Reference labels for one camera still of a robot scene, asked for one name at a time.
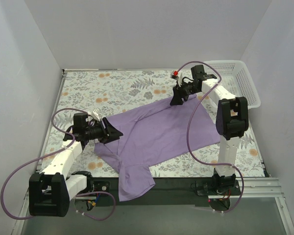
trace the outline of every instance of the gray floor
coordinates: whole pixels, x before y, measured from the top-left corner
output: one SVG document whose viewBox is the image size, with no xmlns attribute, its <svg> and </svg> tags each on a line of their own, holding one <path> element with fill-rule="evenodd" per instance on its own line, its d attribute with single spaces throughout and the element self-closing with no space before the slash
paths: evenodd
<svg viewBox="0 0 294 235">
<path fill-rule="evenodd" d="M 96 216 L 110 207 L 94 208 Z M 77 234 L 169 234 L 169 235 L 284 235 L 274 198 L 243 198 L 238 207 L 224 215 L 184 206 L 118 206 L 106 221 L 93 221 L 73 207 L 64 218 L 37 217 L 25 222 L 22 235 Z"/>
</svg>

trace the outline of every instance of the white wall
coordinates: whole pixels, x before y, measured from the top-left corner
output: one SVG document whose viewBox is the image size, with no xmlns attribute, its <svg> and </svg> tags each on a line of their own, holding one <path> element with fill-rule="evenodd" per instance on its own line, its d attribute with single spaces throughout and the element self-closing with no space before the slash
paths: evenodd
<svg viewBox="0 0 294 235">
<path fill-rule="evenodd" d="M 59 89 L 61 70 L 23 0 L 0 0 L 0 190 L 12 170 L 37 158 Z M 18 215 L 32 165 L 8 184 L 5 201 Z M 0 206 L 0 235 L 15 220 Z"/>
<path fill-rule="evenodd" d="M 251 111 L 252 126 L 294 223 L 294 1 L 272 1 L 242 60 L 262 102 Z"/>
<path fill-rule="evenodd" d="M 25 0 L 63 69 L 240 59 L 271 0 Z"/>
</svg>

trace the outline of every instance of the purple cloth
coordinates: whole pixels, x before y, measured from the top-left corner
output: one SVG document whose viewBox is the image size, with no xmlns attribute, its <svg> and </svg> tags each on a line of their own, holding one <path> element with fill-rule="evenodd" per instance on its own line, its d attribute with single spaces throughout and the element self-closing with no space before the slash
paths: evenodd
<svg viewBox="0 0 294 235">
<path fill-rule="evenodd" d="M 196 95 L 183 105 L 170 106 L 171 97 L 108 117 L 124 136 L 108 144 L 96 143 L 95 153 L 119 173 L 119 200 L 142 196 L 155 182 L 149 167 L 187 153 L 186 129 L 198 104 Z M 216 126 L 200 105 L 190 129 L 196 150 L 220 141 Z"/>
</svg>

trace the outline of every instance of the floral tablecloth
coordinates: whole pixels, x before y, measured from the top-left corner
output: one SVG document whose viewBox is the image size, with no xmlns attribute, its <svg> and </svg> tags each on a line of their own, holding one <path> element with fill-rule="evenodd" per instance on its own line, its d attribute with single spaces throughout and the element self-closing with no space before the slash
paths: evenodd
<svg viewBox="0 0 294 235">
<path fill-rule="evenodd" d="M 68 72 L 57 109 L 73 107 L 92 111 L 99 108 L 101 117 L 125 112 L 172 96 L 175 81 L 170 79 L 170 73 L 171 71 L 167 70 Z M 184 71 L 183 75 L 191 77 L 190 70 Z M 211 110 L 209 98 L 203 101 L 203 106 L 215 122 L 216 113 Z M 71 111 L 64 111 L 56 117 L 56 124 L 62 129 L 67 129 L 72 121 Z M 61 147 L 62 133 L 52 128 L 47 138 L 45 154 Z M 254 140 L 252 131 L 248 129 L 237 152 L 236 166 L 245 177 L 264 176 Z M 94 141 L 88 143 L 70 172 L 87 170 L 94 177 L 117 177 L 118 173 L 94 153 L 94 145 Z M 194 153 L 204 162 L 216 163 L 218 152 L 219 145 L 214 144 Z M 44 159 L 41 167 L 45 168 L 53 158 L 54 156 Z M 150 171 L 153 177 L 210 177 L 213 174 L 213 167 L 199 164 L 190 154 L 183 154 L 150 167 Z"/>
</svg>

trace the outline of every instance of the plastic basket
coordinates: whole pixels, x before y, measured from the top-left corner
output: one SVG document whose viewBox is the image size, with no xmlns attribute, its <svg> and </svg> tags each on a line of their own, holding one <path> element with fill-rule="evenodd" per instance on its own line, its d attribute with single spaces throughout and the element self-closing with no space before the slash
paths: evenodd
<svg viewBox="0 0 294 235">
<path fill-rule="evenodd" d="M 240 60 L 211 60 L 205 61 L 211 65 L 222 76 L 221 85 L 235 96 L 244 96 L 248 102 L 248 109 L 260 106 L 260 98 L 250 76 L 246 64 Z M 207 74 L 214 74 L 210 68 L 205 67 Z M 211 101 L 211 105 L 217 110 L 216 104 Z"/>
</svg>

